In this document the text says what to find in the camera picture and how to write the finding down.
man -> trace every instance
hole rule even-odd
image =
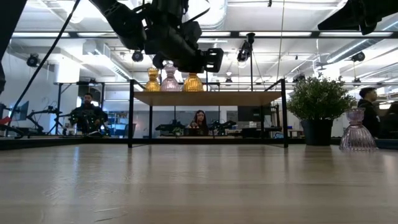
[[[70,113],[71,123],[76,123],[78,130],[83,133],[97,131],[103,122],[108,121],[108,115],[99,106],[94,106],[92,101],[93,95],[86,93],[81,106]]]
[[[372,104],[377,100],[377,93],[375,88],[363,88],[359,92],[361,100],[358,102],[358,108],[365,108],[364,119],[362,121],[374,138],[379,134],[380,118]]]

leaf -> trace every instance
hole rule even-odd
[[[300,80],[294,92],[287,109],[303,120],[336,119],[355,103],[341,79],[309,77]]]

woman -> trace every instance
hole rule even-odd
[[[206,122],[206,114],[204,111],[198,110],[195,113],[195,117],[193,118],[193,121],[189,125],[189,128],[197,128],[199,135],[206,136],[209,134],[209,129],[207,127],[207,122]]]
[[[391,104],[387,114],[382,118],[380,128],[380,138],[398,138],[398,102]]]

gold vase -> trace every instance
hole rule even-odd
[[[196,73],[189,73],[182,91],[203,91],[203,84]]]
[[[149,81],[145,85],[145,91],[160,91],[160,85],[156,80],[158,74],[157,68],[148,68]]]

person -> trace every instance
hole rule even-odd
[[[199,135],[208,135],[209,128],[207,126],[206,114],[202,110],[198,110],[195,113],[195,117],[193,117],[193,121],[190,123],[188,128],[197,128],[199,129]]]
[[[365,108],[362,124],[376,138],[380,127],[380,118],[372,104],[372,102],[377,100],[376,89],[371,87],[363,88],[359,95],[362,99],[358,102],[358,108]]]
[[[83,133],[97,131],[104,122],[108,121],[108,115],[99,106],[92,104],[92,101],[93,95],[86,93],[81,106],[75,108],[70,113],[71,123],[76,123],[78,130]],[[94,121],[93,124],[88,122],[88,119]]]
[[[393,102],[387,113],[381,119],[379,138],[398,138],[398,101]]]

